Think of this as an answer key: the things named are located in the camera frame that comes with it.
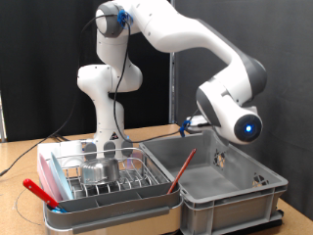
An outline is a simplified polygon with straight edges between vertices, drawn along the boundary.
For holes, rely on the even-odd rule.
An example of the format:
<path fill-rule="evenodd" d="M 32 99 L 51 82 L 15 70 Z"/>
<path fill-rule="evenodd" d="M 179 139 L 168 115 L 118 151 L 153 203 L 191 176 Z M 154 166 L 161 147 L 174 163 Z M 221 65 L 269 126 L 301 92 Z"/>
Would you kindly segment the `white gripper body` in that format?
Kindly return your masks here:
<path fill-rule="evenodd" d="M 211 128 L 211 124 L 201 115 L 187 117 L 187 120 L 190 122 L 187 127 L 189 132 L 202 132 Z"/>

